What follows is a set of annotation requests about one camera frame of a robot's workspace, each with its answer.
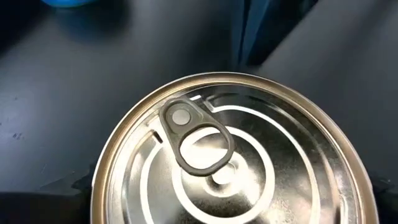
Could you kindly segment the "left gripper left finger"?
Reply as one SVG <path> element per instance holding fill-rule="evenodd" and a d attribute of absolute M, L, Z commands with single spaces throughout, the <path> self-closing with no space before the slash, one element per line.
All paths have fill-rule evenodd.
<path fill-rule="evenodd" d="M 35 192 L 0 192 L 0 224 L 90 224 L 93 174 L 91 167 Z"/>

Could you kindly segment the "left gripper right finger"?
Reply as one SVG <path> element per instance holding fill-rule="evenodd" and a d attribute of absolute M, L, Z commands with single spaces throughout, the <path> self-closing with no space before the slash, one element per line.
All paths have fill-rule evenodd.
<path fill-rule="evenodd" d="M 371 176 L 380 224 L 398 224 L 398 185 L 389 179 Z"/>

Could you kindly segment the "gold tin can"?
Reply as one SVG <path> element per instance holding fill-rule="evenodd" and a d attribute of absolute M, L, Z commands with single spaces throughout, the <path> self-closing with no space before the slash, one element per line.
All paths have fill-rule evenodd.
<path fill-rule="evenodd" d="M 90 224 L 380 224 L 354 147 L 271 80 L 213 72 L 136 104 L 96 165 Z"/>
<path fill-rule="evenodd" d="M 97 0 L 41 0 L 52 7 L 58 8 L 69 8 L 69 7 L 78 7 L 90 4 Z"/>

